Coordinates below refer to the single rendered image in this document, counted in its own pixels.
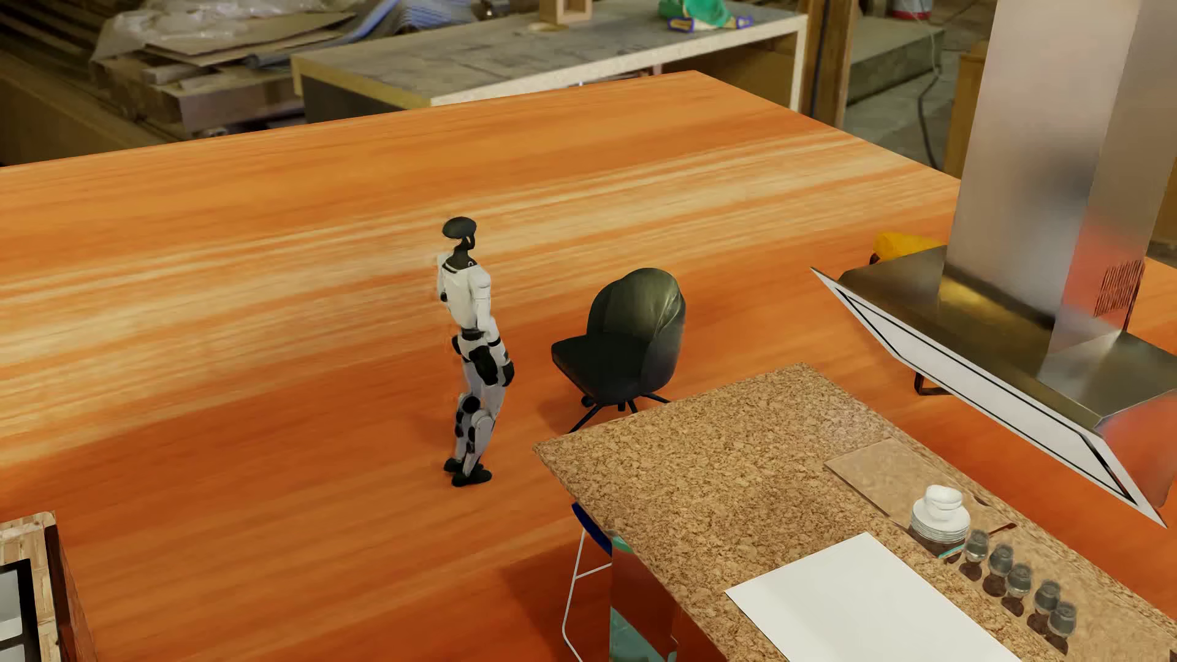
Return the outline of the white humanoid robot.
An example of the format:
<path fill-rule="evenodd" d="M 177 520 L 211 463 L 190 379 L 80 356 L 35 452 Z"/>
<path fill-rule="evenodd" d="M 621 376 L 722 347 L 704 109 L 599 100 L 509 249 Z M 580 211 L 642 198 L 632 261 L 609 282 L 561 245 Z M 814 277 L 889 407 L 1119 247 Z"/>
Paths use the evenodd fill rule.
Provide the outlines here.
<path fill-rule="evenodd" d="M 477 223 L 448 218 L 443 234 L 458 243 L 435 257 L 435 296 L 446 306 L 458 331 L 451 345 L 463 360 L 466 390 L 454 413 L 454 451 L 444 470 L 455 488 L 483 484 L 492 474 L 481 463 L 501 411 L 516 368 L 508 358 L 492 315 L 492 279 L 472 257 Z"/>

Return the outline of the green and white cloth bundle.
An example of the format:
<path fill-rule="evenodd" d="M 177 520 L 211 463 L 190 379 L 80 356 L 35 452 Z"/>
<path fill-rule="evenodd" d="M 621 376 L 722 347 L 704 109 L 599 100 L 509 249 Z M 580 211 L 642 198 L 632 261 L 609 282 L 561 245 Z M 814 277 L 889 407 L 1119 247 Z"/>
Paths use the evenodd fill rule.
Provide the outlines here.
<path fill-rule="evenodd" d="M 669 29 L 680 33 L 744 29 L 754 24 L 752 16 L 731 13 L 724 0 L 658 0 L 657 11 Z"/>

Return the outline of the cork cutting board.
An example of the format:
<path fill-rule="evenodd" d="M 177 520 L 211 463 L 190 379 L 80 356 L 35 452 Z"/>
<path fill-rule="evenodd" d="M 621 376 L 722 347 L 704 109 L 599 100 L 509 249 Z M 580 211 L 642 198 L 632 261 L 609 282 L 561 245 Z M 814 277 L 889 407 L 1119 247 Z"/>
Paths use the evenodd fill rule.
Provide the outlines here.
<path fill-rule="evenodd" d="M 949 474 L 895 438 L 862 446 L 826 461 L 825 465 L 904 528 L 910 525 L 912 505 L 924 496 L 929 485 L 946 485 L 963 492 L 964 507 L 971 517 L 971 530 L 993 532 L 1011 524 L 1008 516 L 995 507 L 980 504 L 971 491 Z"/>

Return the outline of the grey top workbench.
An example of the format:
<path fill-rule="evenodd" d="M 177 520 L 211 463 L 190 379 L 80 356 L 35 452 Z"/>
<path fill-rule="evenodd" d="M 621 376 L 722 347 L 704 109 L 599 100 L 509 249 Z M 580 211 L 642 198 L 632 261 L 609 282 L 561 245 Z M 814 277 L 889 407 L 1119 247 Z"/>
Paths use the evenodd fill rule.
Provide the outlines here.
<path fill-rule="evenodd" d="M 512 14 L 302 52 L 290 64 L 310 121 L 683 69 L 798 110 L 807 16 L 743 2 L 729 8 L 752 25 L 676 32 L 654 0 L 601 0 L 591 20 L 568 27 Z"/>

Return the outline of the wooden cabinet with window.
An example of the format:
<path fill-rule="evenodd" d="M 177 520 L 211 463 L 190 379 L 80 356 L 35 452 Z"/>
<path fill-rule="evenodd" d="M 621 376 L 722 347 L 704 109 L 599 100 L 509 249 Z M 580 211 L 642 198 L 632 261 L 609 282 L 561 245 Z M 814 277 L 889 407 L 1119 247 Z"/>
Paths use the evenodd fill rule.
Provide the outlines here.
<path fill-rule="evenodd" d="M 99 662 L 54 511 L 0 523 L 0 662 Z"/>

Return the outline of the stack of white plates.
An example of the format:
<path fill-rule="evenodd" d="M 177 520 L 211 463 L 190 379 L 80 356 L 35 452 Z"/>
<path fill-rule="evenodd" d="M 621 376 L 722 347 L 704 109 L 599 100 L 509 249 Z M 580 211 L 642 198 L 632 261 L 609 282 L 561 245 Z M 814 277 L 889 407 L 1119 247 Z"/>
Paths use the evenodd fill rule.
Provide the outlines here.
<path fill-rule="evenodd" d="M 925 519 L 920 519 L 920 515 L 923 515 L 923 504 L 920 499 L 917 499 L 911 508 L 910 527 L 920 538 L 930 542 L 960 543 L 971 530 L 970 514 L 960 519 L 950 519 L 949 522 L 935 522 L 935 519 L 925 522 Z"/>

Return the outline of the white cooktop panel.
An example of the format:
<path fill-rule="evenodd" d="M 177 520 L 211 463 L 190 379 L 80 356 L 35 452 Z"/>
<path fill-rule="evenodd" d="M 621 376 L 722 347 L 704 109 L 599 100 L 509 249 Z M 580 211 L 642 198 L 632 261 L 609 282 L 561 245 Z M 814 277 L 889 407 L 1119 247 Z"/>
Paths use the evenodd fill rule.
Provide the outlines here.
<path fill-rule="evenodd" d="M 1020 662 L 869 532 L 726 594 L 787 662 Z"/>

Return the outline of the dark green swivel chair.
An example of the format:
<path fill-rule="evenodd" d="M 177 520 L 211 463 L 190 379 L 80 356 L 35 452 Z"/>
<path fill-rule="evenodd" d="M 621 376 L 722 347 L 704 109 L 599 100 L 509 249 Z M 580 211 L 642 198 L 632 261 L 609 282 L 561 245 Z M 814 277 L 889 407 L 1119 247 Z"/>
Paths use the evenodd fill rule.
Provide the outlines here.
<path fill-rule="evenodd" d="M 556 368 L 587 408 L 572 431 L 606 408 L 636 413 L 637 398 L 667 403 L 658 391 L 674 375 L 685 318 L 680 286 L 664 270 L 638 269 L 601 287 L 585 332 L 551 347 Z"/>

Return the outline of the cork top kitchen island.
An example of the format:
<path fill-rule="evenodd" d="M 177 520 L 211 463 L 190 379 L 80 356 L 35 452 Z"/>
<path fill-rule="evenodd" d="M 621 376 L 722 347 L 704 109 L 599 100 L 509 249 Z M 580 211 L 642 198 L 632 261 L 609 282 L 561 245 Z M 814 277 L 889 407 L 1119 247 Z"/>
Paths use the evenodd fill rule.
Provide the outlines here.
<path fill-rule="evenodd" d="M 959 485 L 1057 561 L 1051 577 L 1078 607 L 1068 655 L 929 556 L 827 466 L 879 444 L 902 446 L 932 479 Z M 620 534 L 729 662 L 787 662 L 729 600 L 729 587 L 862 532 L 1022 660 L 1177 662 L 1177 621 L 805 364 L 539 442 L 536 454 L 591 519 Z"/>

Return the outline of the stainless steel range hood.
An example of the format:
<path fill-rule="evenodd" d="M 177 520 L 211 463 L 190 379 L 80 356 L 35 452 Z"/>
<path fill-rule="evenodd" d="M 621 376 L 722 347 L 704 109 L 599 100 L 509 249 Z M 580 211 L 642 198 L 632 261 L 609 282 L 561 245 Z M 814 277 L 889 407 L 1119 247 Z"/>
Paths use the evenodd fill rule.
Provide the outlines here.
<path fill-rule="evenodd" d="M 945 246 L 817 272 L 896 359 L 1165 527 L 1177 356 L 1128 331 L 1177 160 L 1177 0 L 999 0 Z"/>

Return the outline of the yellow chair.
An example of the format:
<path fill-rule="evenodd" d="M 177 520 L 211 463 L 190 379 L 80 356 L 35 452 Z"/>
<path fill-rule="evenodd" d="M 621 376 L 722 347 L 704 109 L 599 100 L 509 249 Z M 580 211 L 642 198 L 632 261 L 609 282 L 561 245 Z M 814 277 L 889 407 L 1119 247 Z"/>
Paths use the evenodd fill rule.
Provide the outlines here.
<path fill-rule="evenodd" d="M 902 232 L 880 232 L 875 236 L 869 264 L 891 262 L 926 249 L 940 249 L 945 243 L 935 238 Z"/>

